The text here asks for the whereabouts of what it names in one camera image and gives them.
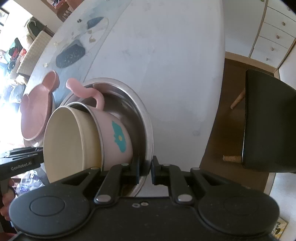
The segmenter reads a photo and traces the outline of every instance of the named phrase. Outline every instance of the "white table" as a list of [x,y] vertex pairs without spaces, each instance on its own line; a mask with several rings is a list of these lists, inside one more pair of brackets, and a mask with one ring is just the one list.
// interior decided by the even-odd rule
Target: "white table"
[[[86,22],[100,16],[101,30],[87,32]],[[77,35],[86,55],[57,68],[56,56]],[[188,171],[201,162],[217,112],[224,42],[220,0],[85,0],[46,47],[25,92],[51,69],[60,76],[57,105],[69,93],[69,77],[120,80],[135,90],[150,114],[159,162]],[[162,188],[152,192],[151,181],[146,182],[141,195],[164,194]]]

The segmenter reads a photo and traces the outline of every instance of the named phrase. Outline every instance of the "window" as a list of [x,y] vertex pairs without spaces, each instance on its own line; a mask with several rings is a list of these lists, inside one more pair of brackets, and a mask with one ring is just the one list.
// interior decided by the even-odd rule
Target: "window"
[[1,28],[4,26],[8,15],[9,15],[9,12],[7,12],[4,8],[0,7],[0,31],[1,31]]

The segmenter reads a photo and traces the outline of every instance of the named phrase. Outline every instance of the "cabinet drawer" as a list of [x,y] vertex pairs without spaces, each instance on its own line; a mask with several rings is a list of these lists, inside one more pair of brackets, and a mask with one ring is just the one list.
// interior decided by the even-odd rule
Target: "cabinet drawer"
[[296,37],[296,22],[270,7],[267,7],[264,22]]
[[294,38],[285,33],[284,31],[269,25],[268,23],[263,23],[260,30],[259,36],[269,39],[272,42],[276,42],[285,48],[290,48]]
[[258,37],[251,58],[277,68],[287,51],[277,43]]
[[269,0],[268,6],[296,21],[296,14],[281,0]]

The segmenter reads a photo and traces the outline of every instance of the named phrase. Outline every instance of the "teal flower print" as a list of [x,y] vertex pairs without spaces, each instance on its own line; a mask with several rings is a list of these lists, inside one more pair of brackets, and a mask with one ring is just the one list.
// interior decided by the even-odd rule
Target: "teal flower print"
[[114,142],[118,145],[121,152],[126,151],[126,139],[124,138],[124,134],[122,132],[121,127],[116,124],[114,121],[112,121],[112,127],[114,130]]

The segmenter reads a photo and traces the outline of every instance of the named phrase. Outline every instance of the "round black pad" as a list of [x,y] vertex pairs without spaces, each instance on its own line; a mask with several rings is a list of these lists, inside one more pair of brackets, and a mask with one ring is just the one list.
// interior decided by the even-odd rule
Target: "round black pad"
[[52,236],[77,227],[89,211],[89,202],[77,187],[53,183],[15,199],[9,216],[19,231]]
[[45,196],[39,197],[31,202],[30,209],[39,216],[52,216],[58,214],[65,207],[65,203],[58,197]]
[[270,233],[279,217],[271,197],[240,185],[212,187],[200,200],[198,211],[209,226],[237,236]]

